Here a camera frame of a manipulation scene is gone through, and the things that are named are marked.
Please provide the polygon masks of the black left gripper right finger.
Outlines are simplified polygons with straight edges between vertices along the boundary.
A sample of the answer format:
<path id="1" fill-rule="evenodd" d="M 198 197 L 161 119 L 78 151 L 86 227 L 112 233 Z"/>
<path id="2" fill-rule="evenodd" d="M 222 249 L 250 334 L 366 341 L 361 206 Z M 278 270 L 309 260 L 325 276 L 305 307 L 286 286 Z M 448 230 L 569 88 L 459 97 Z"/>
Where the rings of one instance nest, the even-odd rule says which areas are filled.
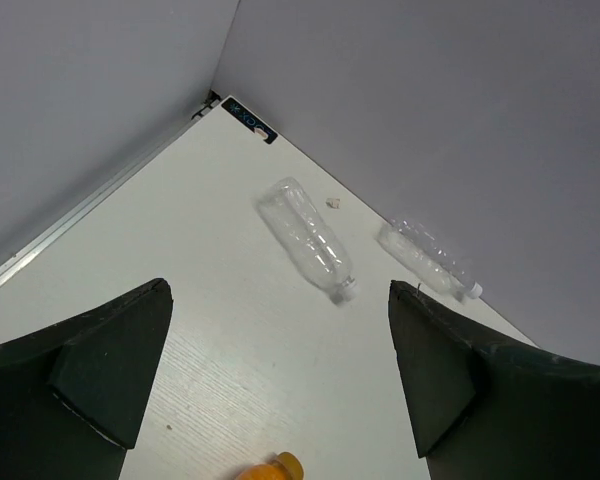
<path id="1" fill-rule="evenodd" d="M 600 366 L 525 344 L 402 281 L 388 317 L 432 478 L 600 479 Z"/>

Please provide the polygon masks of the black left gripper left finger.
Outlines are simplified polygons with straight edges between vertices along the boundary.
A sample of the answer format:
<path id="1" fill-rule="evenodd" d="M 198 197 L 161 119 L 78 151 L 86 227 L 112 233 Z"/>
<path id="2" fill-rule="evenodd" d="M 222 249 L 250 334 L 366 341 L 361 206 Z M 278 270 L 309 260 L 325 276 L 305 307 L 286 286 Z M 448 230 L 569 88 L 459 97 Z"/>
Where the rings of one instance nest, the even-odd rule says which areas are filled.
<path id="1" fill-rule="evenodd" d="M 116 479 L 169 331 L 169 283 L 0 344 L 0 479 Z"/>

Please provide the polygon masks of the orange juice bottle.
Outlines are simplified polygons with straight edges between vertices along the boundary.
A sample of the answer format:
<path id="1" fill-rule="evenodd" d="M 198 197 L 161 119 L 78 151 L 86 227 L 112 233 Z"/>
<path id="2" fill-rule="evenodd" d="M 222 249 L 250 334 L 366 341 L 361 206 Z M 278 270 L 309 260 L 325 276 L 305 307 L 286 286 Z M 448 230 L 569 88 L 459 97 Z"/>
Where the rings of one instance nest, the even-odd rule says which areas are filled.
<path id="1" fill-rule="evenodd" d="M 247 467 L 236 480 L 303 480 L 304 468 L 290 452 L 281 452 L 266 463 Z"/>

